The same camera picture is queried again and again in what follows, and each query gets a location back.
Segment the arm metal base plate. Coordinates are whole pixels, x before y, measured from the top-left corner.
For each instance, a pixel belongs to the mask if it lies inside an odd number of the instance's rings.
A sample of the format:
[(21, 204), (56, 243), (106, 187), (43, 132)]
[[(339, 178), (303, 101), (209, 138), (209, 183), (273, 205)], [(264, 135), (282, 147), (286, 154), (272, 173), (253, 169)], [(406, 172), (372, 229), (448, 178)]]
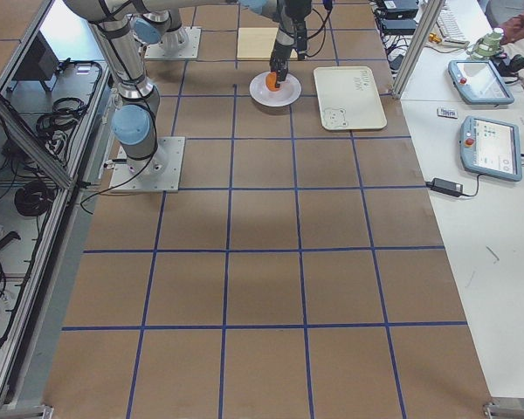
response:
[(176, 61), (196, 60), (202, 30), (197, 26), (182, 26), (166, 32), (159, 43), (151, 44), (145, 52), (146, 60)]
[(123, 147), (119, 146), (117, 158), (123, 162), (114, 164), (110, 191), (115, 194), (177, 192), (182, 173), (185, 138), (159, 137), (157, 145), (151, 161), (128, 159)]

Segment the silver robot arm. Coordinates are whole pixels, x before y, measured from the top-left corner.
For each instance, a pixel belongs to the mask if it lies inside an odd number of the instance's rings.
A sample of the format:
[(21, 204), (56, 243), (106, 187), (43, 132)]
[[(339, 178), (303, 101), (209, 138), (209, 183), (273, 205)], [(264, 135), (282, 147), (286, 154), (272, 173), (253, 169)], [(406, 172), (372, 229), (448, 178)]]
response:
[(66, 1), (65, 5), (86, 20), (113, 74), (121, 108), (114, 112), (112, 130), (122, 145), (134, 173), (157, 170), (164, 164), (158, 151), (155, 117), (159, 92), (148, 78), (144, 58), (134, 38), (137, 14), (152, 36), (161, 38), (182, 27), (180, 9), (227, 5), (227, 1)]
[[(311, 3), (305, 1), (241, 1), (247, 10), (279, 24), (270, 55), (270, 71), (265, 76), (265, 87), (277, 92), (286, 81), (288, 61), (292, 51), (299, 59), (307, 55), (307, 28), (305, 17), (311, 12)], [(182, 19), (177, 7), (168, 6), (154, 10), (148, 6), (141, 9), (135, 20), (134, 30), (144, 43), (158, 44), (170, 34), (171, 42), (182, 45), (188, 42), (182, 30)]]

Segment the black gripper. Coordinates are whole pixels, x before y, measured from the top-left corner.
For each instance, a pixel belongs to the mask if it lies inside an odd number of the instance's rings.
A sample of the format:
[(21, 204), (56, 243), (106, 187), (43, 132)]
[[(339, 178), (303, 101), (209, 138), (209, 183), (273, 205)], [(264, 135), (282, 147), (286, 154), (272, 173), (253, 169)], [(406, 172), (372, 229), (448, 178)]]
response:
[(270, 72), (276, 73), (275, 87), (280, 89), (288, 74), (288, 61), (293, 49), (293, 38), (278, 30), (270, 56)]

